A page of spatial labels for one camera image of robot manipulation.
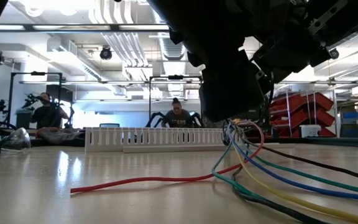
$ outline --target black t-shirt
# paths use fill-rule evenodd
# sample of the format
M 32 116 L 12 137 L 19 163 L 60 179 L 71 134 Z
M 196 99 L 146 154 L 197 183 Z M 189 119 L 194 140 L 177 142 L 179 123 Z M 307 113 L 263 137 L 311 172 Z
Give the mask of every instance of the black t-shirt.
M 173 110 L 168 111 L 165 115 L 163 123 L 168 123 L 170 128 L 192 128 L 193 121 L 190 113 L 187 110 L 181 111 L 181 115 L 175 115 Z
M 54 106 L 41 106 L 34 111 L 32 121 L 37 122 L 37 129 L 46 127 L 60 127 L 62 117 Z

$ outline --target red wire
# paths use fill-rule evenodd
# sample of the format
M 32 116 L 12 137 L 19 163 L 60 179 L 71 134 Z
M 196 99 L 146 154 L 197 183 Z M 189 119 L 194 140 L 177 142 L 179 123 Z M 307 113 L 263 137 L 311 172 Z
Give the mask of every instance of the red wire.
M 247 123 L 253 124 L 254 126 L 258 127 L 255 123 L 251 123 L 250 121 L 247 121 Z M 260 128 L 259 128 L 259 133 L 260 133 L 261 142 L 259 144 L 258 149 L 250 156 L 250 158 L 255 157 L 259 153 L 259 151 L 262 149 L 262 146 L 264 145 L 265 138 L 264 138 L 263 132 Z M 227 169 L 219 171 L 218 174 L 224 174 L 224 173 L 227 173 L 234 169 L 238 169 L 240 167 L 241 167 L 241 164 L 237 164 L 235 166 L 232 166 Z M 142 182 L 142 181 L 193 182 L 193 181 L 205 180 L 205 179 L 211 178 L 213 176 L 214 176 L 213 174 L 208 174 L 208 175 L 204 175 L 201 177 L 137 177 L 137 178 L 131 178 L 131 179 L 126 179 L 126 180 L 118 180 L 118 181 L 114 181 L 114 182 L 110 182 L 110 183 L 106 183 L 106 184 L 94 185 L 94 186 L 90 186 L 90 187 L 78 187 L 78 188 L 71 189 L 70 193 L 72 194 L 72 193 L 79 193 L 79 192 L 89 192 L 89 191 L 93 191 L 93 190 L 103 189 L 106 187 L 114 187 L 117 185 Z

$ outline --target black chair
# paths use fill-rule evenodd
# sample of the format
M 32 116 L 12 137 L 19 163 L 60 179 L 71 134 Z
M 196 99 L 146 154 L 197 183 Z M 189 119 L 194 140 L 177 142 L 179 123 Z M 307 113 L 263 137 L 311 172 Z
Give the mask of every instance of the black chair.
M 119 124 L 104 123 L 104 124 L 99 124 L 99 128 L 119 128 Z

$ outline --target cable bundle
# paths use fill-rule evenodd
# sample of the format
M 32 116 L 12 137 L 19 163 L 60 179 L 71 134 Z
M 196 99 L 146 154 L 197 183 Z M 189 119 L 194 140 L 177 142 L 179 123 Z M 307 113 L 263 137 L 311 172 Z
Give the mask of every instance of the cable bundle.
M 244 186 L 242 186 L 241 184 L 236 182 L 236 175 L 238 173 L 240 173 L 240 171 L 242 169 L 244 169 L 247 174 L 251 177 L 251 179 L 253 179 L 254 181 L 256 181 L 259 185 L 263 186 L 264 188 L 266 188 L 269 192 L 285 199 L 288 201 L 291 201 L 293 203 L 297 203 L 298 205 L 301 205 L 303 207 L 306 208 L 310 208 L 312 210 L 315 210 L 317 212 L 321 212 L 321 213 L 325 213 L 334 217 L 338 217 L 338 218 L 342 218 L 344 220 L 350 221 L 350 222 L 354 222 L 354 223 L 358 223 L 358 216 L 357 215 L 353 215 L 350 213 L 346 213 L 346 212 L 342 212 L 339 210 L 335 210 L 332 208 L 327 208 L 327 207 L 323 207 L 320 205 L 316 205 L 313 203 L 309 203 L 307 201 L 301 200 L 299 198 L 296 197 L 292 197 L 291 195 L 287 195 L 284 194 L 283 192 L 274 189 L 272 187 L 269 187 L 268 185 L 266 185 L 265 183 L 261 182 L 259 179 L 257 179 L 256 177 L 254 177 L 249 170 L 247 170 L 246 167 L 246 163 L 250 162 L 251 164 L 255 165 L 256 167 L 258 167 L 259 169 L 261 169 L 262 171 L 264 171 L 265 173 L 267 173 L 268 175 L 281 180 L 285 183 L 288 183 L 290 185 L 294 185 L 295 187 L 299 187 L 302 189 L 306 189 L 306 190 L 310 190 L 310 191 L 314 191 L 314 192 L 318 192 L 321 194 L 325 194 L 325 195 L 330 195 L 330 196 L 335 196 L 335 197 L 344 197 L 344 198 L 351 198 L 351 199 L 356 199 L 358 200 L 358 194 L 350 194 L 350 193 L 345 193 L 345 192 L 337 192 L 337 191 L 333 191 L 333 190 L 325 190 L 325 189 L 320 189 L 317 187 L 312 187 L 309 185 L 305 185 L 305 184 L 301 184 L 301 183 L 297 183 L 294 182 L 292 180 L 288 180 L 284 177 L 281 177 L 277 174 L 274 174 L 273 172 L 269 171 L 268 169 L 266 169 L 265 167 L 261 166 L 260 164 L 258 164 L 256 161 L 252 160 L 252 158 L 256 158 L 258 161 L 262 162 L 265 165 L 268 165 L 270 167 L 274 167 L 277 169 L 281 169 L 281 170 L 285 170 L 287 172 L 292 172 L 294 174 L 303 176 L 303 177 L 307 177 L 307 178 L 311 178 L 313 180 L 317 180 L 320 182 L 323 182 L 325 184 L 330 184 L 336 187 L 340 187 L 343 189 L 347 189 L 347 190 L 352 190 L 354 192 L 358 192 L 358 187 L 355 186 L 351 186 L 351 185 L 346 185 L 346 184 L 342 184 L 342 183 L 338 183 L 338 182 L 334 182 L 331 180 L 327 180 L 327 179 L 323 179 L 320 177 L 316 177 L 310 174 L 306 174 L 297 170 L 293 170 L 287 167 L 282 167 L 282 166 L 278 166 L 276 164 L 273 164 L 269 161 L 263 160 L 262 158 L 258 157 L 257 154 L 260 152 L 260 150 L 263 148 L 265 150 L 268 150 L 270 152 L 276 153 L 280 156 L 285 156 L 288 157 L 290 159 L 296 159 L 299 161 L 303 161 L 309 164 L 313 164 L 316 166 L 320 166 L 320 167 L 324 167 L 327 169 L 331 169 L 331 170 L 336 170 L 339 172 L 343 172 L 349 175 L 353 175 L 354 177 L 358 177 L 358 173 L 347 170 L 347 169 L 343 169 L 343 168 L 338 168 L 338 167 L 334 167 L 334 166 L 329 166 L 326 164 L 322 164 L 319 162 L 315 162 L 315 161 L 310 161 L 301 157 L 296 157 L 296 156 L 291 156 L 282 152 L 278 152 L 275 151 L 273 149 L 270 149 L 268 147 L 264 146 L 264 135 L 262 130 L 255 124 L 252 122 L 246 122 L 248 124 L 252 124 L 254 125 L 260 132 L 261 135 L 261 143 L 259 145 L 253 144 L 251 142 L 249 142 L 246 139 L 246 136 L 244 134 L 244 132 L 239 129 L 237 126 L 235 126 L 232 123 L 229 123 L 229 126 L 226 129 L 226 136 L 229 137 L 230 139 L 230 143 L 229 143 L 229 147 L 227 147 L 227 149 L 225 150 L 224 154 L 221 156 L 221 158 L 219 158 L 219 160 L 217 161 L 217 163 L 215 164 L 215 166 L 212 168 L 212 174 L 209 175 L 204 175 L 201 177 L 139 177 L 139 178 L 133 178 L 133 179 L 127 179 L 127 180 L 120 180 L 120 181 L 115 181 L 115 182 L 111 182 L 111 183 L 107 183 L 107 184 L 101 184 L 101 185 L 95 185 L 95 186 L 91 186 L 91 187 L 81 187 L 81 188 L 75 188 L 75 189 L 71 189 L 71 193 L 77 193 L 77 192 L 88 192 L 88 191 L 92 191 L 92 190 L 98 190 L 98 189 L 102 189 L 102 188 L 106 188 L 106 187 L 113 187 L 113 186 L 117 186 L 117 185 L 122 185 L 122 184 L 129 184 L 129 183 L 133 183 L 133 182 L 142 182 L 142 181 L 165 181 L 165 182 L 193 182 L 193 181 L 199 181 L 199 180 L 205 180 L 208 178 L 211 178 L 213 176 L 231 184 L 233 186 L 233 191 L 234 193 L 240 197 L 243 200 L 246 201 L 250 201 L 250 202 L 255 202 L 255 203 L 261 203 L 263 205 L 266 205 L 272 209 L 275 209 L 279 212 L 282 212 L 290 217 L 293 217 L 299 221 L 301 221 L 302 223 L 325 223 L 322 222 L 320 220 L 317 220 L 315 218 L 309 217 L 307 215 L 304 215 L 300 212 L 297 212 L 296 210 L 284 207 L 282 205 L 279 205 L 275 202 L 269 201 L 266 198 L 263 198 L 260 195 L 257 195 L 253 192 L 251 192 L 250 190 L 246 189 Z M 252 145 L 252 146 L 256 146 L 258 147 L 258 149 L 255 152 L 252 152 L 248 147 L 245 147 L 245 152 L 244 150 L 239 147 L 239 145 L 235 142 L 234 137 L 232 134 L 238 134 L 241 139 L 243 140 L 243 143 L 248 144 L 248 145 Z M 233 146 L 233 148 L 235 149 L 235 152 L 240 160 L 240 164 L 236 165 L 236 166 L 232 166 L 230 168 L 221 170 L 219 172 L 216 172 L 215 169 L 217 168 L 217 166 L 219 165 L 219 163 L 223 160 L 223 158 L 225 157 L 225 155 L 229 152 L 229 150 L 231 149 L 231 147 Z M 222 174 L 227 173 L 229 171 L 232 171 L 234 169 L 237 169 L 237 171 L 235 173 L 233 173 L 232 175 L 232 179 L 229 179 L 225 176 L 223 176 Z

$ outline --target wire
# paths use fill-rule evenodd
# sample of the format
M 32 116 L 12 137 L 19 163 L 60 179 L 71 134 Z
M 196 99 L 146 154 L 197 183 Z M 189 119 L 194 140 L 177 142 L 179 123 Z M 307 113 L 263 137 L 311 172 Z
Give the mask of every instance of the wire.
M 252 163 L 254 166 L 258 167 L 260 170 L 264 171 L 266 174 L 276 178 L 277 180 L 281 180 L 282 182 L 286 183 L 286 184 L 290 184 L 292 186 L 295 187 L 299 187 L 301 189 L 305 189 L 305 190 L 310 190 L 313 192 L 317 192 L 317 193 L 321 193 L 324 195 L 329 195 L 329 196 L 334 196 L 334 197 L 342 197 L 342 198 L 351 198 L 351 199 L 356 199 L 358 200 L 358 194 L 351 194 L 351 193 L 345 193 L 345 192 L 338 192 L 338 191 L 334 191 L 334 190 L 326 190 L 326 189 L 321 189 L 318 187 L 312 187 L 309 185 L 305 185 L 305 184 L 301 184 L 292 180 L 288 180 L 282 176 L 279 176 L 275 173 L 273 173 L 272 171 L 264 168 L 263 166 L 261 166 L 260 164 L 258 164 L 257 162 L 255 162 L 254 160 L 250 159 L 249 156 L 247 154 L 244 153 L 244 151 L 238 146 L 237 143 L 233 143 L 235 145 L 235 147 L 237 148 L 237 150 L 250 162 Z
M 13 130 L 17 130 L 17 127 L 14 126 L 13 124 L 9 124 L 9 123 L 1 122 L 1 121 L 0 121 L 0 125 L 6 125 L 7 127 L 12 128 Z
M 262 145 L 260 147 L 258 147 L 258 149 L 249 157 L 253 158 L 254 156 L 256 156 L 256 154 L 259 153 L 259 151 L 261 149 L 262 149 Z M 229 167 L 227 169 L 221 170 L 221 171 L 217 172 L 217 174 L 224 174 L 229 171 L 238 169 L 240 167 L 241 167 L 241 165 L 238 164 L 238 165 Z M 78 188 L 71 189 L 70 193 L 73 194 L 73 193 L 78 193 L 78 192 L 89 192 L 92 190 L 103 189 L 106 187 L 114 187 L 117 185 L 129 184 L 129 183 L 134 183 L 134 182 L 143 182 L 143 181 L 194 182 L 194 181 L 199 181 L 199 180 L 205 180 L 205 179 L 208 179 L 211 177 L 214 177 L 214 175 L 208 174 L 208 175 L 204 175 L 204 176 L 200 176 L 200 177 L 138 177 L 138 178 L 114 181 L 114 182 L 110 182 L 110 183 L 106 183 L 106 184 L 94 185 L 94 186 L 90 186 L 90 187 L 78 187 Z
M 258 145 L 252 143 L 252 142 L 249 142 L 247 140 L 244 140 L 247 144 L 250 144 L 251 146 L 255 146 L 255 147 L 258 147 Z M 338 171 L 338 172 L 342 172 L 342 173 L 345 173 L 345 174 L 349 174 L 349 175 L 352 175 L 354 177 L 358 177 L 358 173 L 356 172 L 353 172 L 351 170 L 348 170 L 348 169 L 343 169 L 343 168 L 340 168 L 340 167 L 334 167 L 334 166 L 330 166 L 330 165 L 327 165 L 327 164 L 322 164 L 322 163 L 319 163 L 319 162 L 315 162 L 315 161 L 311 161 L 311 160 L 308 160 L 308 159 L 304 159 L 302 157 L 297 157 L 297 156 L 292 156 L 292 155 L 288 155 L 288 154 L 285 154 L 285 153 L 282 153 L 282 152 L 279 152 L 279 151 L 276 151 L 274 149 L 271 149 L 269 147 L 265 147 L 263 146 L 262 147 L 263 149 L 265 150 L 268 150 L 272 153 L 276 153 L 280 156 L 284 156 L 284 157 L 287 157 L 287 158 L 290 158 L 290 159 L 295 159 L 295 160 L 298 160 L 298 161 L 302 161 L 302 162 L 306 162 L 306 163 L 309 163 L 309 164 L 313 164 L 315 166 L 319 166 L 319 167 L 322 167 L 322 168 L 326 168 L 326 169 L 331 169 L 331 170 L 335 170 L 335 171 Z
M 233 137 L 231 135 L 229 135 L 229 137 L 231 139 L 231 142 L 234 142 Z M 234 144 L 234 146 L 235 146 L 234 147 L 235 152 L 236 152 L 236 154 L 237 154 L 237 156 L 238 156 L 238 158 L 239 158 L 239 160 L 241 162 L 241 166 L 247 172 L 249 177 L 251 177 L 259 185 L 261 185 L 264 188 L 266 188 L 269 192 L 271 192 L 271 193 L 273 193 L 273 194 L 275 194 L 275 195 L 277 195 L 277 196 L 279 196 L 279 197 L 281 197 L 281 198 L 283 198 L 285 200 L 288 200 L 290 202 L 297 203 L 298 205 L 302 205 L 302 206 L 304 206 L 306 208 L 310 208 L 310 209 L 316 210 L 316 211 L 321 212 L 321 213 L 325 213 L 325 214 L 332 215 L 332 216 L 335 216 L 335 217 L 338 217 L 338 218 L 342 218 L 344 220 L 348 220 L 348 221 L 351 221 L 351 222 L 354 222 L 354 223 L 358 223 L 358 215 L 353 215 L 353 214 L 342 212 L 340 210 L 336 210 L 336 209 L 333 209 L 333 208 L 327 208 L 327 207 L 324 207 L 324 206 L 316 205 L 316 204 L 307 202 L 305 200 L 302 200 L 300 198 L 296 198 L 296 197 L 293 197 L 291 195 L 287 195 L 287 194 L 285 194 L 285 193 L 283 193 L 283 192 L 281 192 L 281 191 L 279 191 L 277 189 L 274 189 L 272 187 L 269 187 L 268 185 L 266 185 L 265 183 L 261 182 L 259 179 L 254 177 L 248 171 L 246 164 L 242 161 L 239 149 L 237 148 L 238 146 L 236 146 L 236 144 Z
M 233 175 L 231 176 L 232 177 L 232 180 L 233 181 L 236 181 L 236 176 L 238 173 L 240 173 L 240 171 L 242 170 L 242 167 L 240 167 L 237 171 L 235 171 L 235 173 L 233 173 Z M 235 188 L 235 186 L 233 186 L 232 188 L 234 194 L 243 199 L 243 200 L 246 200 L 246 201 L 250 201 L 250 202 L 255 202 L 255 203 L 260 203 L 262 205 L 265 205 L 265 206 L 268 206 L 276 211 L 279 211 L 279 212 L 282 212 L 296 220 L 299 220 L 301 221 L 302 223 L 310 223 L 310 224 L 323 224 L 323 223 L 326 223 L 326 222 L 322 222 L 320 220 L 317 220 L 315 218 L 312 218 L 312 217 L 309 217 L 305 214 L 302 214 L 296 210 L 293 210 L 293 209 L 290 209 L 290 208 L 287 208 L 287 207 L 284 207 L 283 205 L 279 205 L 277 203 L 274 203 L 272 201 L 269 201 L 267 199 L 261 199 L 261 198 L 257 198 L 257 197 L 251 197 L 249 195 L 246 195 L 246 194 L 243 194 L 241 193 L 238 189 Z
M 229 184 L 231 184 L 233 186 L 233 190 L 235 191 L 235 193 L 243 198 L 244 200 L 249 200 L 251 202 L 256 202 L 256 203 L 261 203 L 263 205 L 269 206 L 270 208 L 276 209 L 279 212 L 285 213 L 303 223 L 324 223 L 321 222 L 317 219 L 311 218 L 307 215 L 304 215 L 300 212 L 297 212 L 295 210 L 292 210 L 290 208 L 284 207 L 282 205 L 276 204 L 274 202 L 271 202 L 265 198 L 263 198 L 260 195 L 257 195 L 253 192 L 251 192 L 250 190 L 246 189 L 245 187 L 243 187 L 241 184 L 237 183 L 235 180 L 231 180 L 223 175 L 218 174 L 215 169 L 217 168 L 217 166 L 221 163 L 221 161 L 223 160 L 223 158 L 226 156 L 226 154 L 229 152 L 230 148 L 232 147 L 232 143 L 230 143 L 230 145 L 226 148 L 226 150 L 224 151 L 223 155 L 218 159 L 217 163 L 213 166 L 212 168 L 212 173 L 214 174 L 214 176 L 216 178 L 219 178 Z
M 269 162 L 269 161 L 266 161 L 264 159 L 262 159 L 261 157 L 259 156 L 255 156 L 255 158 L 257 160 L 259 160 L 260 162 L 263 162 L 264 164 L 268 165 L 268 166 L 271 166 L 271 167 L 274 167 L 274 168 L 277 168 L 277 169 L 280 169 L 280 170 L 284 170 L 284 171 L 287 171 L 287 172 L 291 172 L 293 174 L 297 174 L 297 175 L 300 175 L 302 177 L 306 177 L 306 178 L 309 178 L 309 179 L 313 179 L 313 180 L 317 180 L 318 182 L 322 182 L 322 183 L 325 183 L 325 184 L 329 184 L 329 185 L 332 185 L 332 186 L 336 186 L 336 187 L 340 187 L 340 188 L 343 188 L 343 189 L 347 189 L 347 190 L 352 190 L 352 191 L 355 191 L 355 192 L 358 192 L 358 187 L 355 187 L 355 186 L 351 186 L 351 185 L 347 185 L 347 184 L 342 184 L 342 183 L 339 183 L 339 182 L 335 182 L 335 181 L 332 181 L 332 180 L 328 180 L 328 179 L 324 179 L 324 178 L 321 178 L 321 177 L 317 177 L 317 176 L 314 176 L 314 175 L 311 175 L 311 174 L 306 174 L 304 172 L 300 172 L 300 171 L 297 171 L 297 170 L 294 170 L 294 169 L 291 169 L 291 168 L 288 168 L 288 167 L 283 167 L 283 166 L 279 166 L 277 164 L 274 164 L 272 162 Z

